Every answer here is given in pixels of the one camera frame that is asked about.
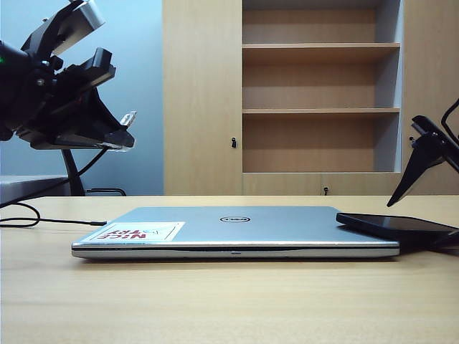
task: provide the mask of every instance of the table surface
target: table surface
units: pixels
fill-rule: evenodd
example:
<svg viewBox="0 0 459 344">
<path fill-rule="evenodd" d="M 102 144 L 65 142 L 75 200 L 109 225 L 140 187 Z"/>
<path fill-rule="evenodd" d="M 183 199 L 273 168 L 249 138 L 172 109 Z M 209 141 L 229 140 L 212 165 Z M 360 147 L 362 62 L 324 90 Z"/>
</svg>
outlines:
<svg viewBox="0 0 459 344">
<path fill-rule="evenodd" d="M 44 218 L 138 206 L 334 206 L 459 226 L 459 196 L 47 197 Z M 25 215 L 19 207 L 2 217 Z M 105 261 L 71 256 L 95 227 L 1 230 L 2 343 L 459 343 L 459 254 L 387 259 Z"/>
</svg>

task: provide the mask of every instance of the cabinet door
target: cabinet door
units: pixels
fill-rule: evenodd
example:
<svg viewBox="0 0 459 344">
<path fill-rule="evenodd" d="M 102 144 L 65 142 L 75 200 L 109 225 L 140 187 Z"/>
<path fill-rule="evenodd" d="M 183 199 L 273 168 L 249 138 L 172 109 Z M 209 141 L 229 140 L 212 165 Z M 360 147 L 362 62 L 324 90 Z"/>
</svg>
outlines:
<svg viewBox="0 0 459 344">
<path fill-rule="evenodd" d="M 163 1 L 165 194 L 242 193 L 241 32 L 241 0 Z"/>
<path fill-rule="evenodd" d="M 410 158 L 412 118 L 425 115 L 440 126 L 445 111 L 459 97 L 459 1 L 404 2 L 404 123 L 403 161 Z M 456 135 L 459 111 L 448 120 Z M 459 175 L 447 163 L 431 168 L 411 194 L 457 194 Z"/>
</svg>

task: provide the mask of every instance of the phone screen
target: phone screen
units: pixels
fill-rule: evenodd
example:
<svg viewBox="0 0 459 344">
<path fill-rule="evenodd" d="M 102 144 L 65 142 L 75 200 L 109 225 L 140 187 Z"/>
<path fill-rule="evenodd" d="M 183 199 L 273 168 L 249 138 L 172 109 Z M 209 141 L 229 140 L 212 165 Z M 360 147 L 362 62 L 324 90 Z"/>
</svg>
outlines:
<svg viewBox="0 0 459 344">
<path fill-rule="evenodd" d="M 384 215 L 369 215 L 369 214 L 344 214 L 342 217 L 363 221 L 368 224 L 374 224 L 386 229 L 395 229 L 401 231 L 456 231 L 455 227 L 438 224 L 431 221 L 416 219 L 413 217 L 405 216 L 384 216 Z M 338 217 L 337 221 L 341 223 L 350 224 L 349 222 L 342 222 Z"/>
</svg>

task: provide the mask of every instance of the black cable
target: black cable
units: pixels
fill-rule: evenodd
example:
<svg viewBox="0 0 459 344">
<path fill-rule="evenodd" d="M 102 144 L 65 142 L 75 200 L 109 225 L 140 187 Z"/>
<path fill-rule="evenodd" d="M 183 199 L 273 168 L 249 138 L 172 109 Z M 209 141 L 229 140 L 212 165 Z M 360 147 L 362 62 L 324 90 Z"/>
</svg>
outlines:
<svg viewBox="0 0 459 344">
<path fill-rule="evenodd" d="M 454 135 L 453 131 L 450 129 L 449 125 L 446 124 L 446 120 L 448 119 L 448 116 L 451 114 L 452 111 L 454 111 L 457 107 L 459 106 L 459 99 L 456 100 L 456 102 L 454 104 L 451 105 L 451 107 L 449 109 L 446 110 L 445 114 L 443 115 L 442 117 L 442 126 L 444 127 L 444 129 L 446 130 L 446 132 L 448 133 L 448 135 L 450 136 L 450 138 L 453 139 L 454 142 L 456 142 L 458 145 L 459 145 L 459 140 L 458 138 L 456 138 L 456 136 Z"/>
<path fill-rule="evenodd" d="M 40 194 L 43 194 L 44 192 L 48 191 L 48 190 L 51 190 L 52 188 L 57 188 L 58 186 L 61 186 L 61 185 L 64 185 L 66 183 L 68 183 L 69 181 L 71 181 L 72 179 L 74 178 L 77 178 L 79 176 L 81 176 L 82 174 L 84 174 L 84 172 L 86 172 L 87 170 L 89 170 L 91 167 L 93 167 L 93 165 L 105 154 L 105 152 L 108 150 L 108 148 L 104 148 L 101 150 L 101 152 L 99 152 L 99 154 L 97 154 L 90 162 L 89 164 L 87 164 L 84 168 L 81 169 L 81 171 L 79 171 L 77 174 L 75 174 L 74 176 L 71 176 L 69 178 L 66 178 L 65 180 L 63 181 L 60 181 L 56 184 L 53 184 L 51 186 L 48 186 L 46 188 L 43 188 L 42 190 L 38 190 L 38 191 L 35 191 L 35 192 L 32 192 L 32 193 L 29 193 L 28 195 L 26 196 L 21 196 L 21 197 L 18 197 L 16 199 L 12 199 L 11 201 L 7 201 L 7 202 L 4 202 L 2 204 L 0 204 L 0 209 L 1 208 L 4 208 L 5 206 L 10 206 L 12 204 L 15 204 L 17 202 L 20 202 L 20 201 L 25 201 L 26 199 L 30 199 L 32 197 L 35 197 L 37 195 L 40 195 Z"/>
<path fill-rule="evenodd" d="M 60 181 L 56 184 L 53 184 L 51 186 L 48 186 L 46 188 L 43 188 L 42 190 L 38 190 L 32 193 L 29 193 L 28 195 L 17 197 L 15 199 L 12 199 L 11 201 L 7 201 L 5 203 L 0 204 L 0 209 L 4 208 L 6 206 L 25 206 L 26 208 L 32 210 L 36 215 L 36 219 L 30 218 L 30 217 L 10 217 L 7 219 L 0 219 L 0 222 L 7 222 L 7 221 L 33 221 L 31 224 L 0 224 L 0 228 L 4 227 L 13 227 L 13 228 L 26 228 L 26 227 L 32 227 L 38 224 L 41 221 L 45 222 L 59 222 L 59 223 L 65 223 L 65 224 L 87 224 L 90 226 L 103 226 L 106 224 L 106 221 L 73 221 L 73 220 L 60 220 L 60 219 L 42 219 L 40 212 L 34 208 L 33 206 L 25 203 L 20 203 L 20 201 L 30 199 L 34 196 L 40 195 L 48 190 L 51 190 L 52 188 L 56 188 L 58 186 L 64 185 L 68 182 L 70 182 L 72 179 L 80 177 L 84 172 L 89 170 L 108 150 L 108 148 L 104 148 L 97 154 L 84 168 L 81 169 L 78 173 L 76 173 L 74 176 L 70 176 L 69 178 L 66 178 L 63 181 Z"/>
</svg>

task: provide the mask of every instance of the wooden cabinet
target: wooden cabinet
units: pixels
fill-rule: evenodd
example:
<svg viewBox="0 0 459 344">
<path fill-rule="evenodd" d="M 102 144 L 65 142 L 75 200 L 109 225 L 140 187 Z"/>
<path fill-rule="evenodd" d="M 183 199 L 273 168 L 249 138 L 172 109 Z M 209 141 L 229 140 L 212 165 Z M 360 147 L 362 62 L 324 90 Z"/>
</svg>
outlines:
<svg viewBox="0 0 459 344">
<path fill-rule="evenodd" d="M 241 21 L 238 0 L 163 1 L 165 194 L 242 193 Z"/>
<path fill-rule="evenodd" d="M 456 1 L 163 6 L 166 194 L 391 194 L 429 85 L 441 98 L 437 117 L 424 113 L 434 120 L 459 96 Z M 450 75 L 432 73 L 442 52 L 427 49 L 426 23 Z M 457 193 L 441 175 L 424 177 L 421 192 Z"/>
</svg>

